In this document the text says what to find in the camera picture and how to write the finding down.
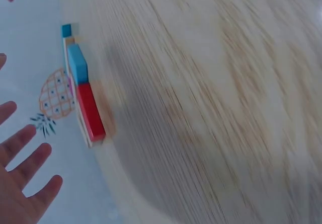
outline orange pineapple outline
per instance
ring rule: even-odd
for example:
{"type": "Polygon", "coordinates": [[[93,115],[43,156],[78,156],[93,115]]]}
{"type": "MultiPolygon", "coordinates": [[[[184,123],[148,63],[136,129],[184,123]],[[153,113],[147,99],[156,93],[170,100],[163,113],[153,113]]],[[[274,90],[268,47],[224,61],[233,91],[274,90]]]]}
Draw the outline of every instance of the orange pineapple outline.
{"type": "Polygon", "coordinates": [[[42,131],[45,138],[50,135],[49,132],[56,134],[55,120],[68,116],[75,109],[70,88],[64,68],[53,72],[41,88],[38,100],[41,113],[37,113],[30,120],[37,130],[42,131]]]}

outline red block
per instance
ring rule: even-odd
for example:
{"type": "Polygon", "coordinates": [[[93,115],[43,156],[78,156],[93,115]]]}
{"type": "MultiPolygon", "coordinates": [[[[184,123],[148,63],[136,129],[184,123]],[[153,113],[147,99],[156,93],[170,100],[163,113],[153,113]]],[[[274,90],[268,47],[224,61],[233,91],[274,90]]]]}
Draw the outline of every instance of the red block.
{"type": "Polygon", "coordinates": [[[97,110],[91,85],[85,83],[77,86],[76,93],[91,141],[103,140],[106,134],[97,110]]]}

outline stacked blocks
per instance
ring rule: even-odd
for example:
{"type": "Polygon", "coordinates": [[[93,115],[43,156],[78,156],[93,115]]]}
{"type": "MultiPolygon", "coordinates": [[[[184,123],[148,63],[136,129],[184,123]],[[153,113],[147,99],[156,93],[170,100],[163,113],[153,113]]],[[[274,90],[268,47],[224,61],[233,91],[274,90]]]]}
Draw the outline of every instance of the stacked blocks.
{"type": "Polygon", "coordinates": [[[80,129],[89,147],[102,143],[106,133],[88,78],[86,60],[71,35],[71,25],[61,27],[66,72],[72,85],[80,129]]]}
{"type": "Polygon", "coordinates": [[[78,44],[71,44],[67,47],[68,52],[68,63],[72,73],[75,84],[88,83],[89,76],[87,71],[87,63],[83,56],[82,51],[78,44]]]}
{"type": "Polygon", "coordinates": [[[105,137],[105,130],[95,104],[90,84],[82,84],[77,87],[77,99],[82,109],[90,140],[92,142],[102,140],[105,137]]]}
{"type": "Polygon", "coordinates": [[[61,35],[63,38],[67,38],[71,36],[71,25],[65,24],[61,26],[61,35]]]}

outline light wood surface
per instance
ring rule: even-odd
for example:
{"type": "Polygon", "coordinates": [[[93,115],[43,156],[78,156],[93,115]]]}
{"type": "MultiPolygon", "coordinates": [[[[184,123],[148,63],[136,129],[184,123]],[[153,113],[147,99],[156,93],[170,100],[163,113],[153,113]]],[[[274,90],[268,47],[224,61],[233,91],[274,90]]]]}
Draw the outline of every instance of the light wood surface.
{"type": "Polygon", "coordinates": [[[126,223],[322,222],[322,0],[61,1],[126,223]]]}

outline blue block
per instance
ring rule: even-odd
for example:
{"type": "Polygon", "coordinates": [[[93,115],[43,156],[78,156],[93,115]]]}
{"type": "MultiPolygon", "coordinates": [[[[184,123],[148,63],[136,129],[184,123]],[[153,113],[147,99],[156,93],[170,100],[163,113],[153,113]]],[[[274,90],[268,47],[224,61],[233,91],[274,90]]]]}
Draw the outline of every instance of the blue block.
{"type": "Polygon", "coordinates": [[[75,84],[88,83],[89,76],[87,63],[78,44],[71,44],[67,48],[69,68],[74,78],[75,84]]]}
{"type": "Polygon", "coordinates": [[[61,26],[61,35],[63,38],[71,36],[71,25],[70,24],[65,24],[65,25],[61,26]]]}

